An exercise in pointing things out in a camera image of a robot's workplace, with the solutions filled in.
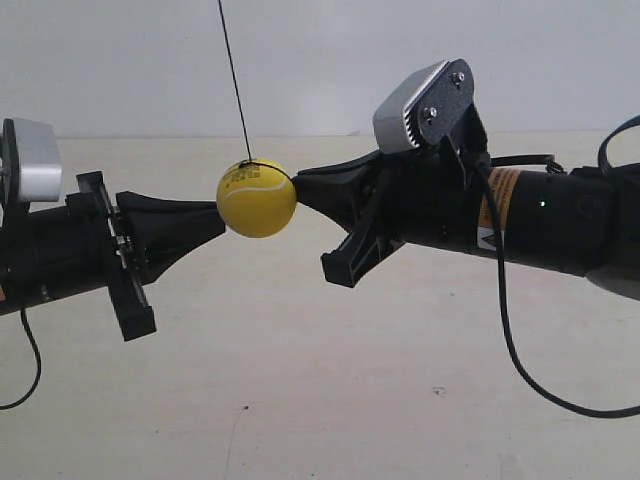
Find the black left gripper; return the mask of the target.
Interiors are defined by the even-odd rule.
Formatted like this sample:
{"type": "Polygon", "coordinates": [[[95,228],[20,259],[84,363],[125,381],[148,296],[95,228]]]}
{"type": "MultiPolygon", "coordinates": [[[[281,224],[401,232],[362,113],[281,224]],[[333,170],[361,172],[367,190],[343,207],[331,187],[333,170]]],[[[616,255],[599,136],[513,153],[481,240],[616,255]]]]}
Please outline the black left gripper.
{"type": "Polygon", "coordinates": [[[78,174],[76,182],[78,191],[66,198],[66,206],[86,222],[96,242],[123,339],[155,333],[154,311],[141,281],[155,282],[181,258],[226,232],[217,204],[124,191],[116,195],[117,216],[100,171],[78,174]]]}

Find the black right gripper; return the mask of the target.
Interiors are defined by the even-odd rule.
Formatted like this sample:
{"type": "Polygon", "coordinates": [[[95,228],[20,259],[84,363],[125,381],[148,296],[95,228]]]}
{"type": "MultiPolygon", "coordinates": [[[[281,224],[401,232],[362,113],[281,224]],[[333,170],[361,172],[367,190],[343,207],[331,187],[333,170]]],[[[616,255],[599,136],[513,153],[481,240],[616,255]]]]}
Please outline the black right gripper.
{"type": "Polygon", "coordinates": [[[299,203],[334,221],[346,237],[322,254],[327,282],[353,288],[405,245],[476,253],[475,228],[488,155],[443,141],[426,152],[370,152],[300,170],[299,203]]]}

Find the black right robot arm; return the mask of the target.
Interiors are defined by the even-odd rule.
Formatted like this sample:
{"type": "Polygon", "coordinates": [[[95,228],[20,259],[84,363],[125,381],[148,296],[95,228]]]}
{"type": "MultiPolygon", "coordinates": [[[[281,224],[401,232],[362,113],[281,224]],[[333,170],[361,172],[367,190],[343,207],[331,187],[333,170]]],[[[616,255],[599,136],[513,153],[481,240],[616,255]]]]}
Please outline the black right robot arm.
{"type": "Polygon", "coordinates": [[[354,287],[405,245],[568,274],[639,296],[639,169],[561,171],[550,155],[434,146],[298,172],[301,204],[343,228],[325,279],[354,287]]]}

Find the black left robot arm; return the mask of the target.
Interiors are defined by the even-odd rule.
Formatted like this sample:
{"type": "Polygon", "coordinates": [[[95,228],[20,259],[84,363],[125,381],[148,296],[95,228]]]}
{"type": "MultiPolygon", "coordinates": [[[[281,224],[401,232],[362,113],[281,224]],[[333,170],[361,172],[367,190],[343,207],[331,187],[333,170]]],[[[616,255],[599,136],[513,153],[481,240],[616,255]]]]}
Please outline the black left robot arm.
{"type": "Polygon", "coordinates": [[[99,171],[80,174],[62,206],[16,207],[1,231],[1,311],[12,313],[105,288],[125,340],[156,330],[144,288],[226,231],[213,201],[123,191],[99,171]]]}

